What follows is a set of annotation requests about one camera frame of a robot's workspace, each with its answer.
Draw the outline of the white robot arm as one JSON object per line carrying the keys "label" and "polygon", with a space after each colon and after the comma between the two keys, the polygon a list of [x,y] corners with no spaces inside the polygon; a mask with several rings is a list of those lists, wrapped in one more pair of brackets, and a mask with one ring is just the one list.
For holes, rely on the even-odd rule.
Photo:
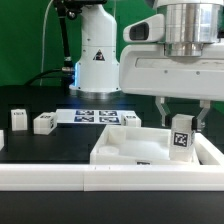
{"label": "white robot arm", "polygon": [[212,101],[224,101],[224,0],[149,0],[154,16],[127,26],[128,45],[116,55],[116,22],[100,6],[82,13],[82,55],[71,87],[86,97],[115,91],[197,99],[202,120]]}

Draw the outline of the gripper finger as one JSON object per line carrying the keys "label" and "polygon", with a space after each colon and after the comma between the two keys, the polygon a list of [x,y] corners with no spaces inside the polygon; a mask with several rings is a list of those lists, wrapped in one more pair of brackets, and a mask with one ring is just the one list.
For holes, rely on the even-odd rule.
{"label": "gripper finger", "polygon": [[161,114],[161,124],[163,127],[168,127],[170,125],[170,110],[168,108],[168,105],[166,103],[166,98],[157,96],[155,98],[155,104]]}
{"label": "gripper finger", "polygon": [[192,119],[192,129],[197,132],[201,132],[205,127],[204,119],[211,108],[211,101],[201,100],[200,108],[200,113]]}

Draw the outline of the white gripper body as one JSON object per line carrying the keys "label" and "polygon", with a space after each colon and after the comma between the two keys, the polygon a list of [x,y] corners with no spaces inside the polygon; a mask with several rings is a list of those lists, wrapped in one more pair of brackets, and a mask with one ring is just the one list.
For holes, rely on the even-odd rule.
{"label": "white gripper body", "polygon": [[224,44],[205,45],[200,57],[167,57],[159,44],[129,45],[119,83],[124,93],[224,101]]}

